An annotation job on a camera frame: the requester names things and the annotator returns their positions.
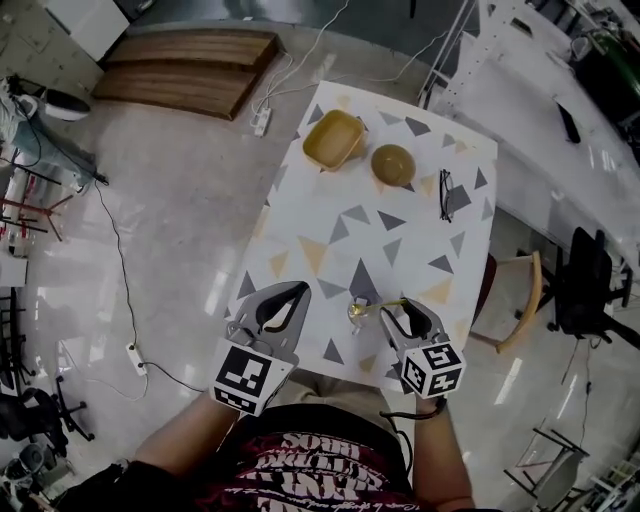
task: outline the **yellow triangle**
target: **yellow triangle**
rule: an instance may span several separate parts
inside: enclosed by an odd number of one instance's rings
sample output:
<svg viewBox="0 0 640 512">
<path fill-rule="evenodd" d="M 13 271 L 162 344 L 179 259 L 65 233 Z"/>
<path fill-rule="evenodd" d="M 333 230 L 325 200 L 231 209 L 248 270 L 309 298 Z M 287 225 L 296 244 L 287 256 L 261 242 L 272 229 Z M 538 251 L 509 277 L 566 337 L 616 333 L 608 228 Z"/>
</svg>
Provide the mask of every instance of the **yellow triangle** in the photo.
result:
<svg viewBox="0 0 640 512">
<path fill-rule="evenodd" d="M 360 361 L 360 369 L 364 373 L 369 373 L 371 371 L 371 369 L 373 368 L 373 364 L 376 362 L 377 355 L 378 354 L 374 354 L 371 357 L 367 357 L 366 359 Z"/>
<path fill-rule="evenodd" d="M 269 207 L 263 206 L 262 211 L 260 212 L 260 216 L 258 217 L 258 222 L 256 222 L 256 227 L 253 228 L 254 238 L 260 238 L 260 236 L 262 235 L 264 223 L 267 221 L 267 215 L 269 215 Z"/>
<path fill-rule="evenodd" d="M 463 318 L 456 322 L 456 334 L 458 335 L 458 341 L 464 341 L 469 335 L 469 320 Z"/>
<path fill-rule="evenodd" d="M 449 292 L 451 291 L 452 282 L 453 277 L 449 277 L 440 284 L 432 286 L 426 292 L 421 293 L 419 297 L 424 300 L 432 300 L 434 302 L 439 302 L 440 304 L 446 304 L 447 300 L 449 300 Z"/>
<path fill-rule="evenodd" d="M 338 102 L 338 106 L 342 110 L 347 110 L 349 108 L 349 104 L 351 103 L 351 98 L 342 94 L 341 96 L 338 96 L 336 101 Z"/>
<path fill-rule="evenodd" d="M 371 173 L 371 177 L 373 178 L 373 184 L 378 189 L 378 194 L 382 194 L 384 192 L 384 183 L 382 183 L 378 178 L 376 178 L 375 174 Z"/>
<path fill-rule="evenodd" d="M 273 270 L 273 274 L 279 279 L 280 274 L 282 274 L 282 269 L 284 268 L 284 264 L 287 261 L 287 256 L 289 256 L 289 251 L 285 251 L 282 254 L 278 254 L 269 260 L 271 264 L 271 270 Z"/>
<path fill-rule="evenodd" d="M 300 245 L 302 245 L 302 250 L 304 251 L 304 255 L 307 257 L 307 261 L 313 271 L 313 275 L 317 276 L 320 272 L 320 265 L 322 265 L 324 255 L 327 252 L 327 246 L 325 244 L 314 242 L 306 236 L 299 236 L 298 240 L 300 241 Z"/>
<path fill-rule="evenodd" d="M 420 180 L 420 184 L 422 185 L 422 190 L 427 194 L 427 197 L 431 197 L 433 193 L 433 185 L 436 182 L 436 175 L 432 174 L 431 176 L 426 176 Z"/>
<path fill-rule="evenodd" d="M 467 145 L 464 142 L 462 142 L 461 140 L 456 141 L 456 153 L 460 153 L 465 149 L 467 149 Z"/>
</svg>

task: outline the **gray triangle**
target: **gray triangle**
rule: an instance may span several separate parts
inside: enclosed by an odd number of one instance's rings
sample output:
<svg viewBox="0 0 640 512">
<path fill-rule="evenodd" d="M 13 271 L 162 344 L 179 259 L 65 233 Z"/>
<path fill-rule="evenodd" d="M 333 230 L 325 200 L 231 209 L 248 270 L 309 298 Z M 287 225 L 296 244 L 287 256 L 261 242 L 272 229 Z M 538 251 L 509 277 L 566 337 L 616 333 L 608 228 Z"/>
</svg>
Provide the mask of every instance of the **gray triangle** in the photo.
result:
<svg viewBox="0 0 640 512">
<path fill-rule="evenodd" d="M 343 238 L 347 238 L 349 236 L 349 232 L 347 231 L 347 226 L 344 225 L 344 221 L 342 217 L 338 215 L 338 220 L 336 220 L 336 225 L 333 228 L 333 233 L 331 233 L 331 238 L 329 239 L 329 243 L 337 242 L 338 240 L 342 240 Z"/>
<path fill-rule="evenodd" d="M 396 261 L 396 256 L 398 256 L 398 249 L 400 249 L 400 242 L 402 242 L 402 238 L 398 238 L 395 242 L 391 242 L 390 244 L 385 245 L 382 249 L 384 253 L 387 255 L 387 259 L 391 266 Z"/>
<path fill-rule="evenodd" d="M 242 284 L 240 285 L 240 291 L 238 292 L 238 299 L 246 297 L 247 295 L 251 295 L 255 291 L 256 287 L 253 286 L 253 281 L 251 280 L 249 272 L 245 272 L 244 279 L 242 280 Z"/>
<path fill-rule="evenodd" d="M 487 179 L 482 174 L 480 167 L 478 167 L 478 174 L 476 174 L 476 186 L 474 190 L 478 190 L 480 187 L 484 187 L 487 184 Z"/>
<path fill-rule="evenodd" d="M 424 135 L 425 133 L 429 133 L 431 128 L 429 128 L 426 124 L 421 123 L 420 121 L 416 121 L 410 117 L 404 118 L 405 123 L 409 129 L 413 132 L 413 134 L 418 137 L 419 135 Z"/>
<path fill-rule="evenodd" d="M 369 222 L 369 217 L 367 217 L 367 212 L 365 212 L 364 208 L 360 205 L 350 208 L 346 212 L 343 212 L 342 215 L 349 217 L 350 219 L 359 220 L 365 224 L 371 224 Z"/>
<path fill-rule="evenodd" d="M 402 119 L 396 116 L 392 116 L 391 114 L 387 114 L 386 112 L 380 112 L 382 119 L 387 123 L 387 126 L 393 126 L 394 124 L 398 124 L 402 122 Z"/>
<path fill-rule="evenodd" d="M 449 264 L 449 260 L 446 256 L 440 256 L 439 258 L 436 258 L 435 260 L 429 262 L 429 265 L 435 268 L 439 268 L 444 272 L 449 272 L 449 274 L 453 274 L 453 270 L 451 270 L 451 265 Z"/>
<path fill-rule="evenodd" d="M 337 284 L 328 283 L 327 281 L 323 281 L 322 279 L 318 279 L 318 284 L 322 289 L 322 293 L 327 299 L 331 299 L 336 295 L 341 294 L 342 292 L 346 292 L 347 289 L 342 286 L 338 286 Z"/>
<path fill-rule="evenodd" d="M 493 216 L 493 208 L 491 208 L 491 203 L 489 202 L 489 200 L 485 198 L 485 200 L 484 200 L 484 210 L 482 211 L 482 219 L 481 220 L 488 219 L 489 217 L 492 217 L 492 216 Z"/>
<path fill-rule="evenodd" d="M 393 379 L 393 380 L 400 380 L 400 376 L 398 375 L 398 371 L 395 369 L 395 364 L 391 367 L 391 370 L 389 370 L 384 376 L 387 379 Z"/>
<path fill-rule="evenodd" d="M 453 250 L 456 251 L 456 256 L 460 257 L 460 249 L 462 249 L 462 242 L 464 241 L 464 231 L 451 239 L 451 245 Z"/>
<path fill-rule="evenodd" d="M 349 291 L 351 292 L 352 297 L 357 297 L 358 295 L 371 295 L 372 293 L 378 295 L 378 291 L 373 285 L 373 281 L 371 280 L 369 272 L 367 272 L 367 267 L 364 266 L 362 259 L 358 262 L 356 271 L 353 274 Z"/>
<path fill-rule="evenodd" d="M 469 199 L 469 194 L 464 189 L 462 185 L 458 185 L 451 189 L 451 206 L 450 212 L 455 213 L 458 210 L 464 208 L 471 204 L 471 199 Z"/>
<path fill-rule="evenodd" d="M 322 119 L 323 115 L 324 115 L 324 112 L 322 112 L 322 109 L 320 108 L 320 105 L 316 105 L 316 108 L 313 109 L 313 112 L 311 113 L 311 117 L 309 118 L 309 122 L 307 124 L 311 124 L 311 123 L 315 123 L 316 121 L 320 121 L 320 119 Z"/>
<path fill-rule="evenodd" d="M 384 224 L 384 227 L 387 231 L 391 231 L 393 228 L 397 228 L 398 226 L 402 226 L 406 221 L 399 219 L 398 217 L 394 217 L 393 215 L 389 215 L 388 213 L 381 212 L 378 210 L 378 215 L 380 215 L 380 220 Z"/>
<path fill-rule="evenodd" d="M 332 361 L 338 364 L 344 364 L 344 361 L 340 357 L 340 352 L 338 352 L 338 347 L 333 342 L 333 339 L 329 340 L 329 344 L 327 345 L 327 350 L 324 351 L 324 356 L 322 356 L 327 361 Z"/>
<path fill-rule="evenodd" d="M 287 171 L 288 165 L 283 165 L 278 169 L 275 178 L 273 178 L 273 186 L 276 187 L 276 190 L 280 188 L 280 183 L 282 183 L 282 178 L 284 178 L 284 173 Z"/>
<path fill-rule="evenodd" d="M 446 148 L 447 146 L 453 146 L 456 143 L 456 139 L 454 139 L 448 133 L 444 134 L 444 139 L 442 139 L 442 147 Z"/>
</svg>

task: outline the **white cable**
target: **white cable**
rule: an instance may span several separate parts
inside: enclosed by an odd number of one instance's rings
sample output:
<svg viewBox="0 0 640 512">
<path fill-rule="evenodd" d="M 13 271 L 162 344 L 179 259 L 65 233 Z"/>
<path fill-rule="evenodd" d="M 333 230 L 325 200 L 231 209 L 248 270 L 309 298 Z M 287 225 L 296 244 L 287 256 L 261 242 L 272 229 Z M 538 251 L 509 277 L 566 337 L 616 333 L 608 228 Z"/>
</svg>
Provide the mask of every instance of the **white cable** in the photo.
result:
<svg viewBox="0 0 640 512">
<path fill-rule="evenodd" d="M 334 21 L 336 21 L 338 19 L 338 16 L 340 16 L 340 13 L 342 11 L 344 11 L 347 7 L 349 7 L 349 2 L 351 2 L 351 0 L 346 0 L 344 5 L 342 6 L 342 8 L 339 9 L 338 12 L 336 12 L 335 16 L 333 18 L 331 18 L 329 20 L 329 22 L 324 27 L 322 27 L 320 29 L 320 32 L 318 33 L 318 36 L 316 37 L 316 40 L 313 43 L 313 46 L 306 53 L 306 55 L 302 58 L 302 60 L 300 61 L 300 64 L 298 64 L 293 70 L 291 70 L 289 73 L 287 73 L 287 75 L 284 78 L 278 80 L 273 87 L 271 87 L 271 84 L 269 84 L 269 87 L 267 87 L 267 94 L 265 94 L 264 97 L 259 100 L 258 108 L 254 109 L 254 111 L 253 111 L 256 116 L 258 115 L 258 112 L 260 112 L 260 109 L 262 108 L 263 103 L 265 101 L 268 101 L 268 99 L 270 97 L 275 96 L 274 94 L 271 94 L 271 93 L 273 91 L 275 91 L 278 87 L 280 87 L 280 85 L 282 85 L 284 82 L 286 82 L 293 75 L 295 75 L 298 72 L 298 70 L 304 65 L 304 63 L 309 58 L 309 55 L 311 55 L 311 53 L 313 53 L 313 50 L 315 50 L 316 47 L 318 46 L 318 43 L 320 42 L 320 38 L 322 37 L 322 34 L 324 34 L 324 31 L 327 29 L 327 27 L 329 27 Z"/>
<path fill-rule="evenodd" d="M 448 30 L 443 32 L 439 36 L 434 37 L 427 46 L 422 48 L 422 50 L 420 50 L 413 57 L 411 57 L 411 59 L 409 59 L 409 62 L 407 62 L 402 67 L 400 72 L 396 76 L 394 76 L 393 78 L 368 78 L 368 77 L 360 77 L 360 78 L 362 80 L 367 81 L 367 82 L 395 82 L 396 80 L 400 79 L 400 77 L 404 74 L 404 72 L 413 63 L 414 60 L 416 60 L 420 55 L 422 55 L 425 51 L 427 51 L 433 45 L 433 43 L 435 43 L 438 39 L 442 39 L 447 33 L 448 33 Z M 336 76 L 334 78 L 327 78 L 326 81 L 327 82 L 335 82 L 336 80 L 342 80 L 343 78 L 346 78 L 348 76 L 358 77 L 359 75 L 356 75 L 356 74 L 353 74 L 353 73 L 349 73 L 349 74 L 346 74 L 346 75 Z M 285 89 L 284 91 L 274 92 L 272 94 L 269 94 L 269 98 L 274 98 L 275 96 L 280 96 L 281 94 L 288 94 L 290 92 L 304 91 L 305 89 L 308 89 L 309 87 L 316 87 L 319 84 L 320 84 L 320 82 L 312 82 L 312 83 L 310 83 L 308 85 L 305 85 L 304 87 L 299 87 L 297 89 Z"/>
<path fill-rule="evenodd" d="M 71 352 L 69 352 L 69 349 L 67 348 L 67 346 L 64 343 L 64 340 L 60 340 L 59 343 L 62 345 L 62 347 L 64 348 L 65 352 L 67 353 L 67 355 L 69 356 L 69 359 L 71 360 L 71 364 L 73 364 L 73 367 L 78 371 L 78 373 L 80 374 L 80 377 L 82 377 L 82 379 L 85 382 L 97 382 L 99 384 L 103 384 L 105 386 L 107 386 L 108 388 L 111 388 L 112 391 L 115 391 L 116 393 L 118 393 L 122 398 L 126 398 L 127 400 L 131 401 L 131 402 L 137 402 L 138 400 L 144 398 L 147 394 L 147 389 L 149 389 L 149 375 L 145 375 L 145 381 L 144 381 L 144 391 L 142 392 L 142 394 L 139 397 L 130 397 L 128 395 L 125 395 L 122 391 L 120 391 L 119 389 L 117 389 L 115 386 L 109 384 L 108 382 L 105 382 L 103 380 L 100 379 L 88 379 L 87 377 L 84 376 L 84 374 L 80 371 L 80 368 L 78 368 L 78 365 L 76 364 L 76 362 L 73 359 L 73 356 L 71 355 Z"/>
<path fill-rule="evenodd" d="M 251 110 L 253 110 L 253 119 L 255 119 L 256 117 L 258 117 L 259 113 L 260 113 L 260 109 L 262 108 L 262 104 L 266 101 L 267 102 L 267 107 L 269 106 L 269 95 L 271 94 L 271 92 L 273 91 L 273 80 L 275 77 L 277 77 L 280 73 L 284 73 L 287 69 L 289 69 L 291 67 L 291 64 L 293 64 L 293 57 L 288 54 L 287 52 L 283 52 L 285 54 L 285 56 L 289 57 L 289 64 L 287 64 L 284 68 L 282 68 L 279 71 L 276 71 L 273 75 L 271 75 L 271 80 L 269 80 L 269 84 L 267 85 L 267 94 L 265 95 L 264 98 L 262 98 L 260 101 L 260 103 L 258 104 L 258 108 L 255 107 L 256 102 L 252 102 L 251 103 Z M 251 125 L 252 128 L 256 127 L 256 123 L 253 122 L 253 120 L 251 122 L 249 122 L 249 124 Z"/>
</svg>

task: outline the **black cable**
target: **black cable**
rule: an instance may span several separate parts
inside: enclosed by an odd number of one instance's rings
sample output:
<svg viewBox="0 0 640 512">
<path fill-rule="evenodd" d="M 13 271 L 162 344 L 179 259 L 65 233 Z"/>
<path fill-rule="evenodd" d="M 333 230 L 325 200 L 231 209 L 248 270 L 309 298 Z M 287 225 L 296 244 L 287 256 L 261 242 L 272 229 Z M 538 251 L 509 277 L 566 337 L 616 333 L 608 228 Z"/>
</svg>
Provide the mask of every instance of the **black cable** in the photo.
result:
<svg viewBox="0 0 640 512">
<path fill-rule="evenodd" d="M 567 369 L 564 371 L 564 375 L 562 376 L 562 380 L 560 381 L 560 385 L 561 386 L 564 385 L 564 381 L 567 378 L 567 374 L 569 373 L 569 370 L 571 369 L 571 363 L 573 363 L 573 358 L 576 356 L 576 352 L 578 350 L 578 343 L 580 343 L 580 339 L 576 338 L 576 344 L 573 347 L 573 353 L 571 354 L 571 359 L 569 359 L 569 364 L 567 365 Z"/>
<path fill-rule="evenodd" d="M 118 253 L 120 254 L 120 263 L 122 265 L 122 275 L 124 276 L 124 287 L 127 293 L 127 306 L 129 306 L 129 311 L 131 312 L 131 325 L 133 326 L 133 346 L 136 347 L 138 345 L 138 329 L 136 327 L 136 315 L 133 312 L 133 306 L 131 305 L 131 292 L 129 290 L 129 278 L 127 276 L 127 269 L 124 266 L 124 254 L 122 254 L 122 242 L 120 240 L 120 233 L 118 232 L 118 227 L 116 226 L 116 221 L 111 215 L 109 208 L 104 204 L 104 198 L 102 197 L 102 191 L 100 187 L 98 187 L 98 182 L 94 180 L 93 184 L 96 186 L 96 190 L 100 195 L 100 202 L 102 203 L 102 207 L 104 211 L 107 212 L 107 215 L 111 219 L 111 227 L 113 228 L 113 232 L 116 234 L 116 238 L 118 239 L 117 247 Z"/>
<path fill-rule="evenodd" d="M 582 418 L 582 437 L 580 438 L 580 448 L 582 448 L 582 443 L 584 442 L 584 436 L 587 432 L 587 416 L 589 415 L 589 395 L 591 395 L 591 388 L 592 388 L 591 372 L 589 370 L 590 357 L 591 357 L 591 343 L 587 345 L 587 365 L 586 365 L 587 366 L 587 387 L 585 388 L 584 416 Z"/>
<path fill-rule="evenodd" d="M 402 436 L 405 442 L 407 443 L 407 451 L 409 452 L 409 463 L 407 464 L 407 475 L 411 472 L 411 468 L 413 467 L 413 447 L 411 446 L 411 441 L 409 441 L 409 436 L 404 430 L 398 430 L 396 424 L 392 420 L 392 418 L 405 418 L 409 420 L 430 420 L 431 418 L 435 418 L 438 416 L 444 408 L 447 406 L 447 399 L 443 396 L 438 397 L 436 400 L 436 408 L 433 412 L 429 414 L 415 414 L 410 412 L 382 412 L 380 411 L 380 416 L 385 418 L 390 424 L 393 431 L 396 435 Z"/>
<path fill-rule="evenodd" d="M 169 377 L 171 380 L 177 382 L 178 384 L 183 385 L 185 388 L 189 388 L 191 391 L 197 391 L 198 393 L 204 393 L 206 390 L 204 389 L 198 389 L 198 388 L 194 388 L 193 386 L 190 386 L 189 384 L 182 382 L 181 380 L 176 379 L 173 375 L 171 375 L 167 370 L 165 370 L 162 366 L 160 366 L 158 363 L 154 363 L 151 361 L 144 361 L 142 363 L 143 366 L 155 366 L 158 370 L 160 370 L 162 373 L 164 373 L 167 377 Z"/>
<path fill-rule="evenodd" d="M 136 327 L 136 316 L 135 313 L 133 312 L 133 306 L 131 305 L 131 292 L 129 290 L 129 278 L 127 276 L 127 269 L 124 265 L 124 254 L 122 253 L 122 242 L 120 239 L 120 233 L 118 231 L 118 227 L 116 225 L 116 221 L 113 218 L 113 215 L 111 215 L 111 212 L 109 211 L 109 208 L 107 208 L 107 205 L 104 203 L 104 198 L 102 197 L 102 191 L 100 190 L 100 187 L 98 187 L 98 182 L 94 181 L 93 182 L 96 190 L 98 191 L 98 194 L 100 196 L 100 202 L 102 203 L 102 207 L 104 208 L 104 211 L 107 212 L 107 215 L 109 216 L 109 218 L 111 219 L 111 227 L 113 228 L 113 232 L 116 234 L 116 238 L 118 239 L 118 243 L 117 243 L 117 247 L 118 247 L 118 254 L 120 254 L 120 263 L 122 264 L 122 275 L 124 276 L 124 287 L 126 290 L 126 295 L 127 295 L 127 306 L 129 306 L 129 311 L 131 313 L 131 325 L 133 326 L 133 346 L 137 346 L 138 345 L 138 329 Z M 173 375 L 171 375 L 167 370 L 165 370 L 162 366 L 160 366 L 158 363 L 154 363 L 151 361 L 144 361 L 141 363 L 142 365 L 151 365 L 151 366 L 155 366 L 156 368 L 158 368 L 158 370 L 160 370 L 162 373 L 164 373 L 167 377 L 169 377 L 171 380 L 177 382 L 178 384 L 183 385 L 185 388 L 189 388 L 192 391 L 197 391 L 198 393 L 204 393 L 204 389 L 198 389 L 198 388 L 194 388 L 193 386 L 190 386 L 189 384 L 186 384 L 184 382 L 182 382 L 179 379 L 176 379 Z"/>
</svg>

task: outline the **table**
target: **table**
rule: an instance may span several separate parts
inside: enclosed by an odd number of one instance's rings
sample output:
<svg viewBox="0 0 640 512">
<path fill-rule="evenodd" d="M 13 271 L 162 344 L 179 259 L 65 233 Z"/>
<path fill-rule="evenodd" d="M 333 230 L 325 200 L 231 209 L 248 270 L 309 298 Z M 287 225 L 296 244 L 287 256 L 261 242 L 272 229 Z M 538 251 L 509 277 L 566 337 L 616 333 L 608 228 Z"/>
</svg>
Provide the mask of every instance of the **table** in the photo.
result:
<svg viewBox="0 0 640 512">
<path fill-rule="evenodd" d="M 302 143 L 332 109 L 359 117 L 367 153 L 338 172 L 323 172 Z M 371 172 L 371 155 L 399 144 L 416 161 L 403 188 Z M 226 318 L 256 289 L 309 283 L 312 299 L 296 349 L 300 367 L 336 378 L 401 390 L 397 358 L 381 331 L 352 334 L 347 308 L 375 290 L 405 295 L 433 309 L 457 347 L 466 341 L 489 247 L 497 144 L 411 105 L 322 82 L 284 157 L 231 290 Z M 439 171 L 453 178 L 453 222 L 440 220 Z"/>
</svg>

